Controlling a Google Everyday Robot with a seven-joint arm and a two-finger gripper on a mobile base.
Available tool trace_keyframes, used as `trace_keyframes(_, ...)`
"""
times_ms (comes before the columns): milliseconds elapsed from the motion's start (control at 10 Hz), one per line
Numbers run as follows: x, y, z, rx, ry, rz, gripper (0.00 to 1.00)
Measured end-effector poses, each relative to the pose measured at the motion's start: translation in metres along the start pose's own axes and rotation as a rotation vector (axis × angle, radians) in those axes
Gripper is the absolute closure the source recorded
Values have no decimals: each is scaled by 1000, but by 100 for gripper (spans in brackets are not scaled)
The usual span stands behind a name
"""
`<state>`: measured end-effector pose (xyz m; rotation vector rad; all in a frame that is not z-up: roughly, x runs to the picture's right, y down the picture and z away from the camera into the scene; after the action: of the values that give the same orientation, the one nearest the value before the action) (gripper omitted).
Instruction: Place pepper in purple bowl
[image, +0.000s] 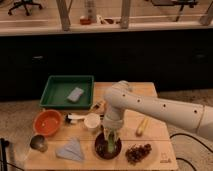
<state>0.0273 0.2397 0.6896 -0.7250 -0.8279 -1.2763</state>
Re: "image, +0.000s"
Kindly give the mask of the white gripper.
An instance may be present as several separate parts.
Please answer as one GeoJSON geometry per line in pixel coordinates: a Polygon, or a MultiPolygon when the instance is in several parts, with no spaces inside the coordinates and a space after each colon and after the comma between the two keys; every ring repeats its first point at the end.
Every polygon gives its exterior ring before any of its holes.
{"type": "MultiPolygon", "coordinates": [[[[104,139],[108,140],[109,133],[110,133],[108,129],[119,130],[123,127],[123,124],[124,124],[123,120],[112,120],[108,116],[105,116],[102,121],[103,127],[107,128],[107,129],[104,129],[103,131],[104,139]]],[[[114,141],[116,142],[118,138],[119,138],[118,131],[114,131],[114,141]]]]}

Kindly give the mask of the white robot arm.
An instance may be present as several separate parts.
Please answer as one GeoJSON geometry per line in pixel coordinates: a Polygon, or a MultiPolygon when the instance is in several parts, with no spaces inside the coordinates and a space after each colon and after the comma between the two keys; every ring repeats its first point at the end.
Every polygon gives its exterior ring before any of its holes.
{"type": "Polygon", "coordinates": [[[136,111],[213,141],[213,107],[137,95],[127,81],[119,81],[104,93],[107,102],[103,126],[117,131],[126,110],[136,111]]]}

